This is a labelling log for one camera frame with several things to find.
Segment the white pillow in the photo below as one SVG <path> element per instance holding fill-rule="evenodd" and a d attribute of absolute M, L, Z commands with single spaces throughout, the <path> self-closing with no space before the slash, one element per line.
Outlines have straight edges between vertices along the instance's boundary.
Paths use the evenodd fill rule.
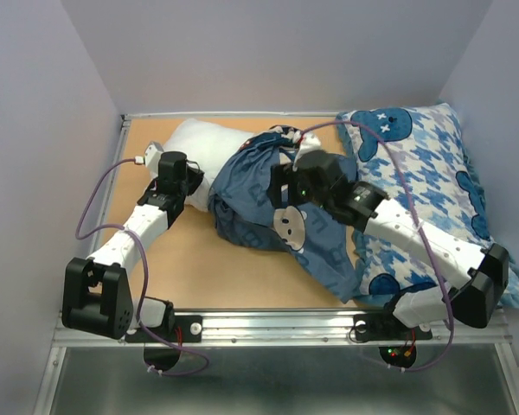
<path fill-rule="evenodd" d="M 197 162 L 204 172 L 198 189 L 185 200 L 187 205 L 199 211 L 208 211 L 211 185 L 228 159 L 253 136 L 241 131 L 195 118 L 189 118 L 177 126 L 165 142 L 165 151 L 181 151 L 190 161 Z"/>

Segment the blue letter-print pillowcase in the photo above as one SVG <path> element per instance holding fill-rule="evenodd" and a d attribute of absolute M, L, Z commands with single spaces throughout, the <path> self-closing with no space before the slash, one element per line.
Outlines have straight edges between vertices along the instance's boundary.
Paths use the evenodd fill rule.
<path fill-rule="evenodd" d="M 222 167 L 209 190 L 218 235 L 237 246 L 287 252 L 324 288 L 346 303 L 361 278 L 350 228 L 312 203 L 275 208 L 267 195 L 271 167 L 292 162 L 299 129 L 276 125 L 250 137 Z"/>

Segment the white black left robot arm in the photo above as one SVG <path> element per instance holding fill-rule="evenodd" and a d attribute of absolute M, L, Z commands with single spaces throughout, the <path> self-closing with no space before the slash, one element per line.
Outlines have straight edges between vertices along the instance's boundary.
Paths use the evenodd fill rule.
<path fill-rule="evenodd" d="M 175 223 L 203 173 L 181 151 L 159 151 L 131 162 L 155 169 L 156 176 L 125 224 L 109 226 L 114 234 L 102 247 L 68 262 L 61 321 L 69 329 L 115 340 L 145 329 L 155 340 L 164 341 L 175 332 L 172 303 L 145 294 L 133 298 L 129 277 L 137 264 L 148 264 L 147 248 Z"/>

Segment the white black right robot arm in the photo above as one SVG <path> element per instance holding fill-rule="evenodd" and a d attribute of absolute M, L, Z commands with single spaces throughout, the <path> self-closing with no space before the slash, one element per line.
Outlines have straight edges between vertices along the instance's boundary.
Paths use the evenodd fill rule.
<path fill-rule="evenodd" d="M 438 286 L 396 295 L 381 315 L 382 330 L 391 337 L 439 320 L 483 329 L 507 287 L 509 253 L 504 247 L 466 242 L 420 220 L 382 189 L 351 181 L 336 156 L 323 150 L 272 166 L 267 195 L 275 208 L 310 202 L 337 222 L 433 267 Z"/>

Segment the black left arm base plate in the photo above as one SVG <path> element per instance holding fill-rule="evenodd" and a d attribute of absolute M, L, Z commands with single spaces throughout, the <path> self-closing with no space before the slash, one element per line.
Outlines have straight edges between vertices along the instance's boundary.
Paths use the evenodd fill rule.
<path fill-rule="evenodd" d="M 183 345 L 186 343 L 200 343 L 202 341 L 202 317 L 199 315 L 170 316 L 166 323 L 150 331 L 168 342 Z M 137 329 L 132 334 L 125 335 L 127 343 L 146 343 L 153 342 L 154 339 L 144 332 Z"/>

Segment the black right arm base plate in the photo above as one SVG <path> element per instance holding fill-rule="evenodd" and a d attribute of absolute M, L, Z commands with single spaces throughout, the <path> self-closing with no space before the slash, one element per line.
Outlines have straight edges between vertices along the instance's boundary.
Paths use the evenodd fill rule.
<path fill-rule="evenodd" d="M 357 343 L 391 342 L 405 340 L 431 340 L 433 333 L 420 327 L 410 329 L 395 317 L 385 313 L 367 313 L 355 315 L 348 338 Z"/>

